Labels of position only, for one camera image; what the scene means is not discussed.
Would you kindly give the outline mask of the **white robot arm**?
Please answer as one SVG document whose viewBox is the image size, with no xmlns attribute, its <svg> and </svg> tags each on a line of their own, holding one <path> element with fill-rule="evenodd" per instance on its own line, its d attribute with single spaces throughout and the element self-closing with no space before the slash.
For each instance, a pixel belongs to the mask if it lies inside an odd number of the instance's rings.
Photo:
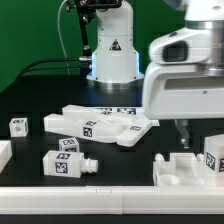
<svg viewBox="0 0 224 224">
<path fill-rule="evenodd" d="M 224 0 L 164 0 L 185 12 L 185 27 L 155 39 L 151 63 L 139 73 L 133 47 L 133 11 L 127 2 L 93 2 L 98 17 L 98 46 L 87 79 L 106 88 L 141 80 L 145 115 L 173 120 L 189 146 L 189 119 L 224 118 Z"/>
</svg>

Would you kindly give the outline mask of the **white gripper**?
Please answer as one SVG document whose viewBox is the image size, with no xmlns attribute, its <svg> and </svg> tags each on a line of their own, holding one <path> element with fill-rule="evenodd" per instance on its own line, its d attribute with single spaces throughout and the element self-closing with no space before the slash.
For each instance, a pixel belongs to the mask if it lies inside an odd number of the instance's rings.
<svg viewBox="0 0 224 224">
<path fill-rule="evenodd" d="M 190 135 L 185 119 L 224 118 L 224 77 L 211 76 L 212 33 L 180 29 L 154 40 L 143 84 L 145 115 L 174 120 L 185 149 Z"/>
</svg>

